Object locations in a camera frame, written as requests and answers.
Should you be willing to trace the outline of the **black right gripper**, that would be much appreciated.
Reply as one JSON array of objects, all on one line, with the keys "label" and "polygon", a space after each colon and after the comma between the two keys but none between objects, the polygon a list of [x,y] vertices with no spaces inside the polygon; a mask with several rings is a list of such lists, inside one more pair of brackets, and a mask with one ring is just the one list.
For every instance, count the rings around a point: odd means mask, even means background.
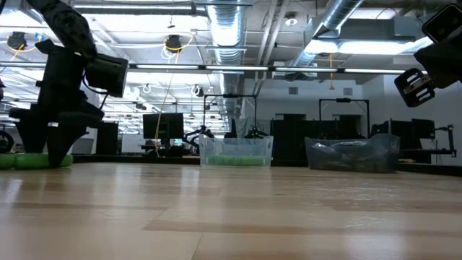
[{"label": "black right gripper", "polygon": [[394,80],[407,107],[415,108],[433,99],[434,87],[444,89],[461,81],[461,34],[422,48],[414,57],[428,75],[412,68]]}]

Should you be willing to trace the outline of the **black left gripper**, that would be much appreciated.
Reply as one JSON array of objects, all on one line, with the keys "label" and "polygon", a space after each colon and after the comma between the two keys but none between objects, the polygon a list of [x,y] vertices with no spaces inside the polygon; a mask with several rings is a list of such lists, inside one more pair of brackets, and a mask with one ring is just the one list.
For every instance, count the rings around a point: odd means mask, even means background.
[{"label": "black left gripper", "polygon": [[[20,119],[15,125],[26,153],[42,153],[47,140],[49,165],[57,168],[87,128],[101,124],[104,113],[88,103],[80,90],[86,65],[82,56],[51,40],[35,47],[48,56],[43,78],[36,82],[40,88],[37,102],[29,109],[13,108],[9,116]],[[49,131],[48,123],[40,121],[56,119],[58,126]]]}]

